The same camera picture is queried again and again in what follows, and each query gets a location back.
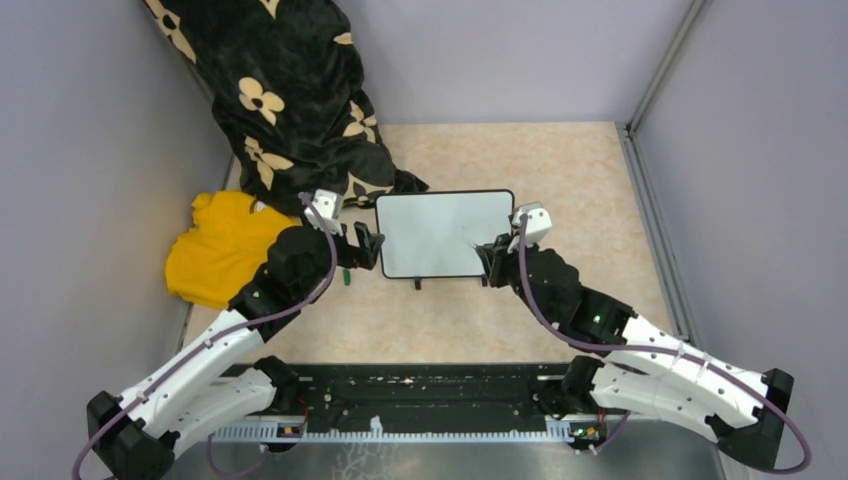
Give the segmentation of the white whiteboard black frame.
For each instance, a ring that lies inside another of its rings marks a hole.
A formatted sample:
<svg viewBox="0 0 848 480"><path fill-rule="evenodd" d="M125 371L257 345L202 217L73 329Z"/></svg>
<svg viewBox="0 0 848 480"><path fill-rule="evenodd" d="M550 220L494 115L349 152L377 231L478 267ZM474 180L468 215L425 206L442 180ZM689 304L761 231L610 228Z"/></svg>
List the white whiteboard black frame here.
<svg viewBox="0 0 848 480"><path fill-rule="evenodd" d="M465 239L491 243L509 231L515 207L508 189L395 193L375 202L378 232L385 236L381 270L391 280L483 280L482 263Z"/></svg>

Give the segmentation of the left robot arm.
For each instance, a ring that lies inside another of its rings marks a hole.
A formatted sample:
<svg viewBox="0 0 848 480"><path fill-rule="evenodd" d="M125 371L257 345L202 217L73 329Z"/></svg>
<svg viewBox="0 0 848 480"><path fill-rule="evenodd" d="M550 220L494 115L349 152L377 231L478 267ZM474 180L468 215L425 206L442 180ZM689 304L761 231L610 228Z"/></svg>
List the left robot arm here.
<svg viewBox="0 0 848 480"><path fill-rule="evenodd" d="M249 414L303 414L295 371L275 356L228 383L218 378L265 345L323 293L335 270L371 270L385 240L354 225L345 234L311 225L283 230L250 281L193 342L155 373L118 395L87 404L89 447L116 479L160 479L195 443Z"/></svg>

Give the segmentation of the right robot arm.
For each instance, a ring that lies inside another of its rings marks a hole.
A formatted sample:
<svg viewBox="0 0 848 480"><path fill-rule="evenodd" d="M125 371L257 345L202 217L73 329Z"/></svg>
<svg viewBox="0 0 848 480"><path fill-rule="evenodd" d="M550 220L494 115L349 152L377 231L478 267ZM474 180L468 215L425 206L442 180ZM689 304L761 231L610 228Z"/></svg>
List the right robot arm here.
<svg viewBox="0 0 848 480"><path fill-rule="evenodd" d="M502 234L475 252L489 286L510 288L549 332L580 350L561 383L569 408L651 415L747 467L777 472L791 374L746 370L672 336L584 286L578 269L553 249L520 251L517 238Z"/></svg>

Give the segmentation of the yellow cloth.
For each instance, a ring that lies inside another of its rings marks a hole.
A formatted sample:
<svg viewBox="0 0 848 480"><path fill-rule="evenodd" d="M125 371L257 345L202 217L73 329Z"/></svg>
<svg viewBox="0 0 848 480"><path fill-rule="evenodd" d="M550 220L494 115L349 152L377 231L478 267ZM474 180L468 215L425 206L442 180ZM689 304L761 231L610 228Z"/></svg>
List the yellow cloth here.
<svg viewBox="0 0 848 480"><path fill-rule="evenodd" d="M225 308L253 278L279 234L301 224L240 191L199 194L192 221L166 258L166 290L216 309Z"/></svg>

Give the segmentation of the black floral blanket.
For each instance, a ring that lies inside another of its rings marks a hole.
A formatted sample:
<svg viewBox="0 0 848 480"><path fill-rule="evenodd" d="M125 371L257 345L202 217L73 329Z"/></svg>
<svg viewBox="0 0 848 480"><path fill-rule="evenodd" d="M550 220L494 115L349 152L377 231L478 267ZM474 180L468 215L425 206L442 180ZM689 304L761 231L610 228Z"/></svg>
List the black floral blanket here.
<svg viewBox="0 0 848 480"><path fill-rule="evenodd" d="M318 189L358 208L427 190L392 159L336 3L174 0L146 9L210 89L243 192L294 216L300 194Z"/></svg>

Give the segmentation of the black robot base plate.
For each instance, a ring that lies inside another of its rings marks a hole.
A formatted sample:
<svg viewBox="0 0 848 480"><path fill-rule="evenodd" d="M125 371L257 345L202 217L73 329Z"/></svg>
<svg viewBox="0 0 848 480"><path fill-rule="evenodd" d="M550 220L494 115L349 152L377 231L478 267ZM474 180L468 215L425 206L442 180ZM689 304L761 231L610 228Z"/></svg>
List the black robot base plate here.
<svg viewBox="0 0 848 480"><path fill-rule="evenodd" d="M598 415L568 398L566 363L292 364L298 382L265 414L306 420L310 433L540 432L547 420Z"/></svg>

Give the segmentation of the aluminium frame rail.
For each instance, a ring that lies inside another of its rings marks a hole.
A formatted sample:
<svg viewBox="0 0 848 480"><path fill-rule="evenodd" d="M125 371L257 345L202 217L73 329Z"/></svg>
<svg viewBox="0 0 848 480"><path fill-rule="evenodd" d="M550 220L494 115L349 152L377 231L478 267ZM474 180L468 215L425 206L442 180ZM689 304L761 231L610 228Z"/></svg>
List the aluminium frame rail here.
<svg viewBox="0 0 848 480"><path fill-rule="evenodd" d="M692 317L691 305L680 276L677 258L650 173L648 156L643 151L640 136L695 30L711 5L712 3L706 0L688 3L685 15L634 113L628 121L616 124L671 328L678 339L695 346L699 344L698 328Z"/></svg>

